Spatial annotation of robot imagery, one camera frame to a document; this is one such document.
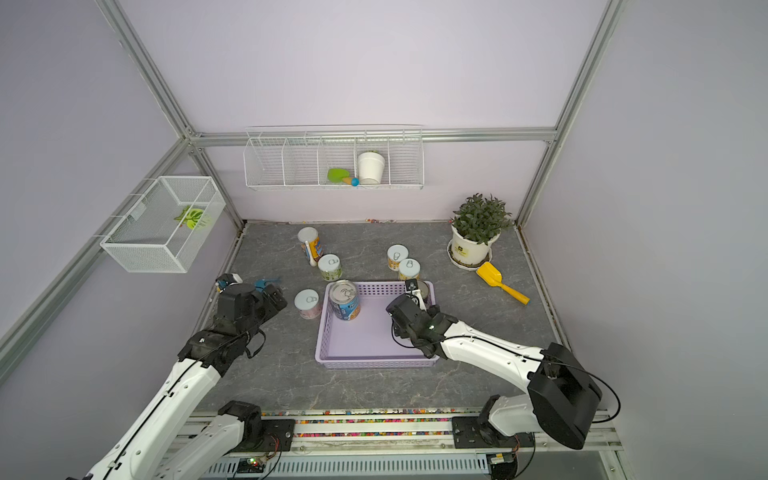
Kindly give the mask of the blue soup can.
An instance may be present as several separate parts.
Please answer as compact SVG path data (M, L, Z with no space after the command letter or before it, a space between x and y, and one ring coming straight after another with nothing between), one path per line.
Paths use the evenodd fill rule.
M426 305L429 305L430 304L430 288L422 280L418 281L418 287L419 287L420 296L421 296L422 300L424 301L424 303Z
M329 301L333 314L342 321L354 320L360 312L356 285L349 280L338 280L330 285Z

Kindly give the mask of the tall colourful snack tube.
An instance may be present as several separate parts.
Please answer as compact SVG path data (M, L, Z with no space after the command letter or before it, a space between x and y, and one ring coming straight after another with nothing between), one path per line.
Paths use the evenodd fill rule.
M310 265L316 267L324 255L318 230L314 227L304 227L298 232L297 238L302 244L302 249Z

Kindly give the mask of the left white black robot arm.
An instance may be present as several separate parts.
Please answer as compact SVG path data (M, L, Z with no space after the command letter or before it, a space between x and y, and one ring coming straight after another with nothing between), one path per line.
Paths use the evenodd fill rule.
M241 356L255 357L249 343L288 305L274 284L257 289L227 274L218 287L212 325L187 340L162 387L86 478L198 479L238 448L279 452L284 442L267 431L260 407L230 401L190 443L173 455L167 453L198 404L233 363Z

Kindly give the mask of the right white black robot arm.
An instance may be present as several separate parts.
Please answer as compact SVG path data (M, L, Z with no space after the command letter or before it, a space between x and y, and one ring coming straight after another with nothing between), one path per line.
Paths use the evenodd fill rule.
M596 380L559 343L528 347L470 327L442 312L424 310L402 294L386 307L394 336L407 339L425 357L462 362L493 374L521 393L493 395L472 429L490 446L538 430L572 450L584 447L602 400Z

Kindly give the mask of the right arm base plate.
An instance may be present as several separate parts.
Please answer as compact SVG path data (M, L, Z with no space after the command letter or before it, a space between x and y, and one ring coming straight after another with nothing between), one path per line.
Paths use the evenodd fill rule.
M504 436L489 424L480 422L477 416L456 416L451 419L451 431L455 449L519 449L534 445L530 432Z

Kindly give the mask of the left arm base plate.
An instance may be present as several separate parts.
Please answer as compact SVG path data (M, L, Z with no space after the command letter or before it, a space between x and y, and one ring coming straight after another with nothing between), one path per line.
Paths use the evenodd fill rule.
M231 453L288 452L292 448L296 422L293 419L247 420L243 438Z

